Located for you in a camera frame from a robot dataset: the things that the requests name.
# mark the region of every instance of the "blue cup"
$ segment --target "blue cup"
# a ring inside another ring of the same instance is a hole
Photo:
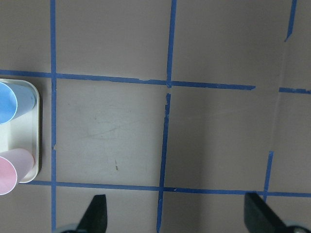
[[[29,112],[35,105],[35,96],[25,86],[0,82],[0,124]]]

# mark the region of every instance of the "white tray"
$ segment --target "white tray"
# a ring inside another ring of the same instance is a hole
[[[28,183],[39,172],[39,92],[34,85],[24,80],[0,79],[0,82],[29,87],[35,95],[36,102],[31,111],[6,124],[0,125],[0,152],[23,148],[28,150],[35,159],[33,169],[20,181],[20,183]]]

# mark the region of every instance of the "blue painter's tape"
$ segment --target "blue painter's tape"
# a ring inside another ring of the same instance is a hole
[[[52,150],[51,158],[51,224],[52,231],[56,228],[56,151]]]
[[[280,87],[279,92],[283,93],[296,93],[296,94],[311,94],[311,90],[306,89],[294,89],[294,88],[287,88],[287,87]]]
[[[156,218],[157,219],[156,220],[157,232],[160,231],[161,222],[162,222],[163,191],[164,191],[164,181],[165,181],[167,141],[168,141],[168,135],[169,135],[169,118],[170,118],[170,108],[171,108],[171,95],[169,93],[166,95],[166,103],[167,104],[165,105],[161,170],[160,170],[160,182],[159,182],[160,191],[159,191],[159,197],[158,197],[157,218]]]
[[[21,183],[21,184],[42,185],[42,186],[51,186],[52,185],[52,183],[50,181],[30,181],[29,183]]]
[[[167,86],[171,88],[172,80],[172,66],[173,66],[173,48],[174,48],[174,33],[175,33],[175,19],[176,19],[177,0],[172,0],[171,6],[171,21],[170,21],[170,35],[169,35],[169,47],[167,55]]]
[[[52,157],[51,157],[51,225],[56,228],[56,2],[50,0],[51,73],[52,73]]]
[[[141,80],[135,78],[121,78],[121,77],[108,77],[97,75],[79,75],[79,74],[56,74],[58,79],[75,79],[75,80],[92,80],[92,81],[110,81],[116,83],[139,83],[139,84],[154,84],[166,85],[165,80]]]
[[[56,78],[52,78],[52,149],[56,145]]]
[[[19,70],[6,70],[0,69],[1,75],[16,75],[16,76],[27,76],[27,77],[42,77],[42,78],[51,78],[51,73],[44,72],[30,72],[30,71],[19,71]]]
[[[51,73],[56,73],[56,5],[50,0],[50,31],[51,31]]]
[[[311,193],[268,192],[267,195],[274,197],[311,198]]]
[[[162,197],[159,196],[159,201],[157,204],[157,217],[156,217],[156,232],[159,233],[162,223],[162,208],[163,208],[163,192]]]
[[[51,186],[51,225],[52,225],[52,232],[56,229],[56,186]]]
[[[254,190],[222,190],[222,189],[194,189],[194,188],[178,188],[178,187],[165,187],[165,192],[177,193],[195,193],[195,194],[223,194],[223,195],[244,195],[245,193],[258,193],[263,195],[262,191]]]
[[[99,183],[56,182],[56,186],[60,186],[60,187],[75,187],[75,188],[103,188],[103,189],[159,191],[159,187],[155,187],[155,186],[115,185],[115,184],[99,184]]]
[[[295,21],[295,13],[296,13],[296,6],[297,6],[297,0],[293,0],[292,1],[291,14],[290,14],[290,20],[289,20],[289,23],[288,23],[287,36],[286,36],[285,42],[290,38],[290,36],[293,33],[294,21]]]
[[[171,108],[171,95],[166,95],[165,105],[165,117],[164,117],[164,127],[163,127],[163,142],[162,142],[162,158],[161,158],[161,172],[160,172],[160,187],[164,187],[165,179],[165,166],[166,166],[166,154],[167,154],[167,141],[169,135],[169,117]]]
[[[251,91],[256,88],[256,86],[251,86],[251,85],[221,84],[221,83],[194,83],[194,82],[181,82],[181,81],[172,81],[172,86],[188,86],[188,87],[247,90],[247,91]]]
[[[264,195],[263,195],[263,200],[266,202],[267,201],[267,192],[269,190],[269,182],[270,182],[270,175],[271,175],[271,168],[272,168],[272,161],[273,161],[273,156],[274,152],[270,151],[269,156],[268,156],[268,163],[267,163],[267,170],[266,170],[266,179],[264,182]]]

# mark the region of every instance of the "scuff mark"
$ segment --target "scuff mark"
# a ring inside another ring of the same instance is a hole
[[[118,165],[117,165],[117,160],[115,160],[115,163],[116,163],[116,170],[118,171]]]
[[[138,123],[139,121],[136,120],[136,121],[133,121],[133,122],[129,122],[129,123],[124,123],[122,125],[117,125],[115,127],[113,127],[112,129],[108,130],[108,131],[104,131],[104,132],[101,132],[101,133],[95,133],[95,134],[87,134],[86,136],[83,136],[83,137],[80,137],[79,139],[84,139],[84,138],[94,138],[96,136],[101,136],[101,138],[103,138],[103,136],[106,134],[106,133],[110,133],[110,132],[113,132],[115,130],[118,130],[118,129],[121,129],[122,127],[124,126],[129,126],[131,124],[136,124]]]

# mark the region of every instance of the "paper cup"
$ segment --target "paper cup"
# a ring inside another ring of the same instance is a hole
[[[11,192],[33,166],[34,158],[25,149],[0,153],[0,195]]]
[[[27,113],[34,105],[35,96],[29,88],[0,82],[0,124]]]

